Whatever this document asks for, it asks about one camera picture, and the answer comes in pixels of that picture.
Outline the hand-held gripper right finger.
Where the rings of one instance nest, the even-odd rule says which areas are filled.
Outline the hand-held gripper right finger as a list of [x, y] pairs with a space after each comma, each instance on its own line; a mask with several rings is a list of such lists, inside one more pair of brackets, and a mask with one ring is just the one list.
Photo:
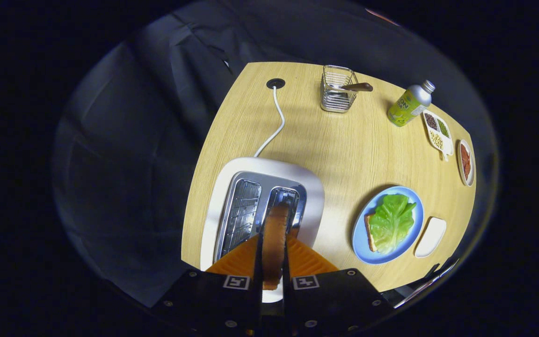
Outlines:
[[339, 270], [289, 234], [283, 284], [289, 335], [351, 335], [391, 318], [394, 308], [355, 268]]

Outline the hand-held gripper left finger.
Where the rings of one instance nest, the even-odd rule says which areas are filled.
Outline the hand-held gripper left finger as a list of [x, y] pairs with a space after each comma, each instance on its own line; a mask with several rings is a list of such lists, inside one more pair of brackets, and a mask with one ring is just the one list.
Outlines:
[[154, 317], [186, 335], [249, 335], [259, 326], [260, 235], [212, 265], [185, 271], [151, 308]]

